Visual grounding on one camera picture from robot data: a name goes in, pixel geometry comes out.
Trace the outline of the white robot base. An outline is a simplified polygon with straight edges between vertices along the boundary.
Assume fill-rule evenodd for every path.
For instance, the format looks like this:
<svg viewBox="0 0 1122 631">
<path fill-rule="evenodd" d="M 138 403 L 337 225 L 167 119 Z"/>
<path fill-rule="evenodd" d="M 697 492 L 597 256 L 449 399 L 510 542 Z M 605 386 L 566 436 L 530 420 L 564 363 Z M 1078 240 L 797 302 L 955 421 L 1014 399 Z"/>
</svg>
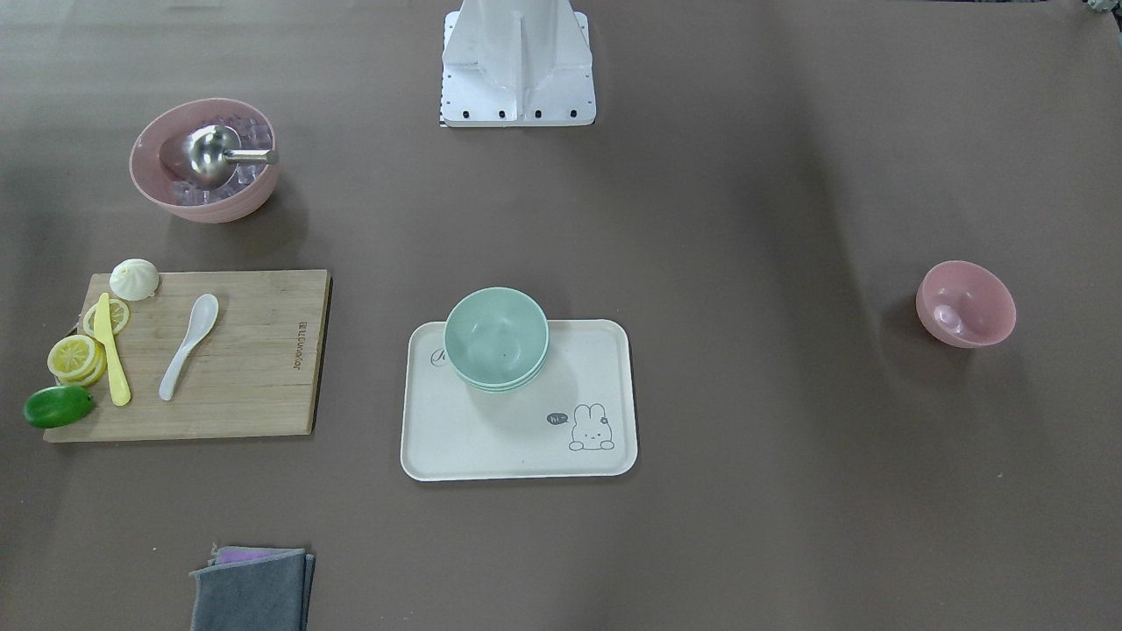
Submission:
<svg viewBox="0 0 1122 631">
<path fill-rule="evenodd" d="M 444 18 L 438 121 L 569 127 L 597 118 L 589 21 L 569 1 L 465 1 Z"/>
</svg>

